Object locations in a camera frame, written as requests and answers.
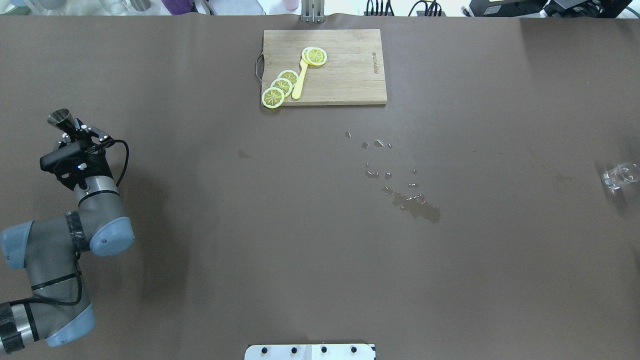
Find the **brown table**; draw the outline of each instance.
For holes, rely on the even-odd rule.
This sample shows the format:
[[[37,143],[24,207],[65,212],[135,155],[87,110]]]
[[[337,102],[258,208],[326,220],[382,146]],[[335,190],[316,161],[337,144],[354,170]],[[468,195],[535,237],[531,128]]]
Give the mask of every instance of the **brown table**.
[[[380,360],[640,357],[640,191],[599,180],[640,159],[639,21],[0,28],[0,227],[75,208],[38,167],[60,135],[45,117],[66,107],[129,142],[136,231],[127,252],[81,260],[93,332],[13,359],[242,359],[248,344],[323,341],[375,343]],[[263,108],[262,32],[303,28],[380,28],[388,104]],[[405,213],[384,186],[427,204]],[[30,294],[24,271],[0,266],[0,283],[2,301]]]

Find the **wooden cutting board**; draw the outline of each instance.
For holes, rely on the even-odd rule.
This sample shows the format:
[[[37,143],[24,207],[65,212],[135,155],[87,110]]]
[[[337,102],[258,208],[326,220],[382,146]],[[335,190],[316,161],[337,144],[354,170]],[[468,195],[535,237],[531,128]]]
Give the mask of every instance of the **wooden cutting board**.
[[[387,103],[379,29],[265,30],[262,92],[283,70],[299,74],[302,49],[308,46],[322,47],[327,61],[309,66],[300,99],[289,96],[283,106]]]

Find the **knife handle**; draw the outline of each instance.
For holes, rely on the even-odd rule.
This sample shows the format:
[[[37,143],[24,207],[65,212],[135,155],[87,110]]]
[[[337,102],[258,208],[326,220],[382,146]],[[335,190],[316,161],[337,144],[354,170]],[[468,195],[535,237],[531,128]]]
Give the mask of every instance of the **knife handle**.
[[[305,75],[307,74],[307,68],[309,64],[305,63],[305,60],[300,60],[300,75],[298,76],[298,81],[296,85],[293,87],[293,92],[291,93],[291,97],[293,99],[298,100],[300,95],[302,95],[302,86],[305,83]]]

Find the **purple object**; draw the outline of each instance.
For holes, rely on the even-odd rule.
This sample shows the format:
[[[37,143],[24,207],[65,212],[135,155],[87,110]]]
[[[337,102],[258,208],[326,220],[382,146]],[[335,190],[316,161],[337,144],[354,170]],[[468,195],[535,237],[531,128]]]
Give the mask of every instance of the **purple object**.
[[[191,11],[189,0],[162,0],[162,3],[171,15],[182,15]]]

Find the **robotic arm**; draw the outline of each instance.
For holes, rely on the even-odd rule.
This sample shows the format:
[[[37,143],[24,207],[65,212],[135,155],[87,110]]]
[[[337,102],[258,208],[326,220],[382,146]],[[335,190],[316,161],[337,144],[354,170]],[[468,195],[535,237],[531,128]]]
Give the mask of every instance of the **robotic arm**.
[[[127,144],[84,125],[67,109],[55,111],[47,121],[64,134],[54,151],[40,158],[40,168],[74,192],[78,210],[0,233],[6,262],[26,270],[33,292],[30,298],[0,304],[0,356],[41,338],[57,347],[89,333],[95,319],[78,265],[80,254],[116,255],[134,240],[117,188],[129,160]],[[116,143],[127,149],[117,183],[105,153]]]

